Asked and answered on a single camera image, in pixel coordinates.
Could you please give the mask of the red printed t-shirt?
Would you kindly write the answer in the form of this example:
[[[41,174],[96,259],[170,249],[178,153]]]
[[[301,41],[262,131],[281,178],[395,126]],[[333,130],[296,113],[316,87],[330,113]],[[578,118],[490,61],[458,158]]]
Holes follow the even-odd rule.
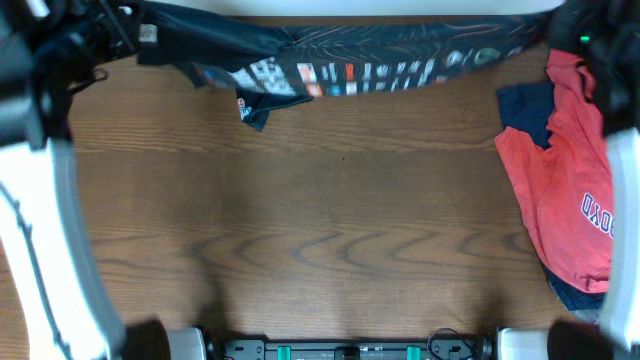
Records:
[[[576,55],[553,50],[549,147],[513,126],[494,140],[542,263],[584,293],[609,288],[614,196],[603,118],[591,100],[596,81]]]

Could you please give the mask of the navy blue garment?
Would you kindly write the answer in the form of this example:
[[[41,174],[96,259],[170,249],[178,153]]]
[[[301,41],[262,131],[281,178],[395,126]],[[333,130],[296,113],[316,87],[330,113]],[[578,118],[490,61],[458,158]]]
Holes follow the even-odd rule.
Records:
[[[538,82],[503,87],[496,91],[502,127],[512,127],[527,133],[533,143],[543,149],[550,147],[552,132],[548,120],[555,109],[554,85]]]

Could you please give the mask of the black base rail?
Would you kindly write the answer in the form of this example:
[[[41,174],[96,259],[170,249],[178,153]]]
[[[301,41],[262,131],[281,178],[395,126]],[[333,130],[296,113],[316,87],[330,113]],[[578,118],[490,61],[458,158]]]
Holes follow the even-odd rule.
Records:
[[[490,335],[441,328],[426,339],[219,340],[196,327],[167,333],[172,359],[200,360],[548,360],[546,330],[505,328]]]

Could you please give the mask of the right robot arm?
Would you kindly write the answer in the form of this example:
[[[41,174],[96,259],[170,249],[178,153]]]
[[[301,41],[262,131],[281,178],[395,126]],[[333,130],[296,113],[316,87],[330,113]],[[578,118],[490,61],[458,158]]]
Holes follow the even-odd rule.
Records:
[[[571,0],[553,14],[549,45],[582,57],[596,80],[592,101],[603,116],[614,192],[614,234],[597,326],[558,322],[551,358],[639,356],[639,4]]]

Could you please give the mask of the black orange-patterned jersey shirt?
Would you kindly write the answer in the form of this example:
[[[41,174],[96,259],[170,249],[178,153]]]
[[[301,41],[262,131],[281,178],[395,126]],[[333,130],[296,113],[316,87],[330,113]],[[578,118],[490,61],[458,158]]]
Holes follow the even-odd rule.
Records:
[[[547,13],[402,25],[263,27],[159,2],[124,6],[125,45],[197,88],[233,89],[241,120],[323,96],[399,92],[502,62],[539,41]]]

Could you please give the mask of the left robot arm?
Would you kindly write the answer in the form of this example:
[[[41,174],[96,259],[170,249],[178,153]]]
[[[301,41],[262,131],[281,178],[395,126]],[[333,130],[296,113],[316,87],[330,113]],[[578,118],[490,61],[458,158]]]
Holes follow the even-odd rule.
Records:
[[[139,1],[1,5],[1,241],[33,359],[118,359],[125,326],[100,279],[68,115],[139,46]]]

